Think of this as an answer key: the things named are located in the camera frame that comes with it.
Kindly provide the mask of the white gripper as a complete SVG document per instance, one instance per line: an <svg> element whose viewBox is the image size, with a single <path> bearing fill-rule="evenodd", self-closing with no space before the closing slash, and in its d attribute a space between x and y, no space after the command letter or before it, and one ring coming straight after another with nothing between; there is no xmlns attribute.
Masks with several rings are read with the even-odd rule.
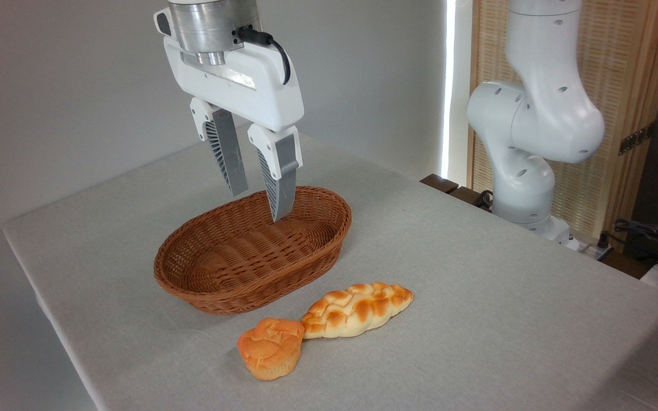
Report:
<svg viewBox="0 0 658 411"><path fill-rule="evenodd" d="M284 84L284 60L271 47L248 43L225 52L223 65L212 66L182 51L171 37L163 44L180 88L196 96L190 109L199 139L209 144L234 197L248 189L248 182L232 113L256 123L248 128L248 138L257 149L272 219L284 218L293 208L296 172L302 167L299 135L292 127L304 115L296 74Z"/></svg>

